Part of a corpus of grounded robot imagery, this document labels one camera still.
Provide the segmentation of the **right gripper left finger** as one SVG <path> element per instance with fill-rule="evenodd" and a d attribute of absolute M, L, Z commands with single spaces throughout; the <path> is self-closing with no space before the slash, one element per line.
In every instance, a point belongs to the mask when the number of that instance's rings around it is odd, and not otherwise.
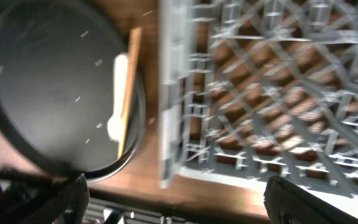
<path fill-rule="evenodd" d="M 0 223 L 81 223 L 89 199 L 83 175 L 43 189 L 16 184 L 0 194 Z"/>

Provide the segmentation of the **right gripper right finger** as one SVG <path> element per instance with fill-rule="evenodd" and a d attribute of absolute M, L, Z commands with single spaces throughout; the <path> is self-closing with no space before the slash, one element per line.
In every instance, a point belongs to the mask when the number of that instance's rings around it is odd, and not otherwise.
<path fill-rule="evenodd" d="M 264 205 L 274 224 L 358 224 L 358 218 L 276 175 L 267 181 Z"/>

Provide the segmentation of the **wooden chopstick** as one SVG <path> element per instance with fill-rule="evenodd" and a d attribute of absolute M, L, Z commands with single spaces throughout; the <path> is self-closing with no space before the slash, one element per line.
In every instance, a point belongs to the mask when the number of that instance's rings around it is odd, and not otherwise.
<path fill-rule="evenodd" d="M 126 75 L 126 85 L 124 89 L 124 99 L 122 112 L 119 117 L 119 124 L 121 125 L 121 136 L 119 138 L 118 158 L 120 159 L 124 153 L 124 146 L 126 142 L 127 123 L 131 111 L 131 98 L 134 87 L 134 80 L 136 78 L 137 62 L 139 58 L 140 42 L 142 38 L 142 28 L 136 27 L 130 31 L 129 36 L 129 51 L 128 51 L 128 66 Z"/>

